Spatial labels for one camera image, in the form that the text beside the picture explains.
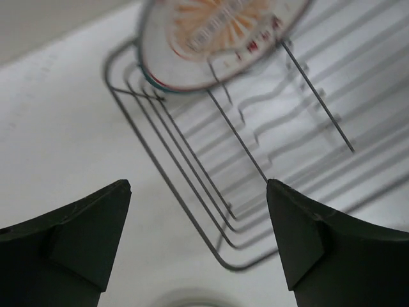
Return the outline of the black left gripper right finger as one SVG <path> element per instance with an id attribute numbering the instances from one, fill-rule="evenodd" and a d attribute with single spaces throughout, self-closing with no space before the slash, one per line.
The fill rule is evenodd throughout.
<path id="1" fill-rule="evenodd" d="M 276 179 L 266 198 L 298 306 L 408 306 L 408 233 L 349 216 Z"/>

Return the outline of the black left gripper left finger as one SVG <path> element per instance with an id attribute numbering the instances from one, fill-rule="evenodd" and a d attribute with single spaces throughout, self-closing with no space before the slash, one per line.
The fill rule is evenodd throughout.
<path id="1" fill-rule="evenodd" d="M 1 306 L 97 306 L 131 199 L 128 180 L 1 229 Z"/>

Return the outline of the orange sunburst plate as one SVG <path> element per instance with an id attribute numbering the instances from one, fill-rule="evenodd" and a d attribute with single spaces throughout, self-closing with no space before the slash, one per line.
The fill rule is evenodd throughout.
<path id="1" fill-rule="evenodd" d="M 273 53 L 312 6 L 312 1 L 146 1 L 135 57 L 156 89 L 214 88 Z"/>
<path id="2" fill-rule="evenodd" d="M 150 303 L 152 307 L 188 307 L 211 306 L 231 307 L 237 304 L 222 294 L 200 288 L 179 288 L 156 298 Z"/>

